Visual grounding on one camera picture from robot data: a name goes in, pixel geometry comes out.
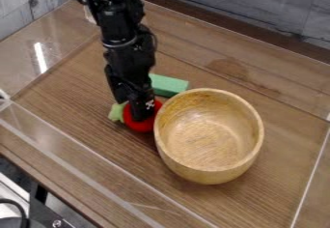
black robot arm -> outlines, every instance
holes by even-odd
[[[155,94],[148,77],[155,65],[156,37],[140,24],[140,0],[77,0],[90,7],[106,48],[106,76],[118,103],[130,102],[132,119],[155,113]]]

gray wall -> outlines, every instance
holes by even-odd
[[[330,0],[183,0],[330,48]]]
[[[330,0],[184,0],[330,48]],[[0,40],[64,1],[0,0]]]

